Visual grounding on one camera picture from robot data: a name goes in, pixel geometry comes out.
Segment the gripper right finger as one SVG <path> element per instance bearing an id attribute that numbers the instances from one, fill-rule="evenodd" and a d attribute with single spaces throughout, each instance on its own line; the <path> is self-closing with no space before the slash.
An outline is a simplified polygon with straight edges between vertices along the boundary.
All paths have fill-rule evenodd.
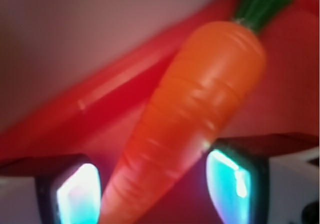
<path id="1" fill-rule="evenodd" d="M 206 182 L 224 224 L 317 224 L 320 140 L 291 132 L 218 139 Z"/>

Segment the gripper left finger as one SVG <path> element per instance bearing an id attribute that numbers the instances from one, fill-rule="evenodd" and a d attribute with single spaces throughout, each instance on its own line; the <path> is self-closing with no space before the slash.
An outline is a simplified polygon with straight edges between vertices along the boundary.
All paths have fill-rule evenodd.
<path id="1" fill-rule="evenodd" d="M 96 224 L 101 195 L 99 170 L 83 154 L 0 162 L 2 224 Z"/>

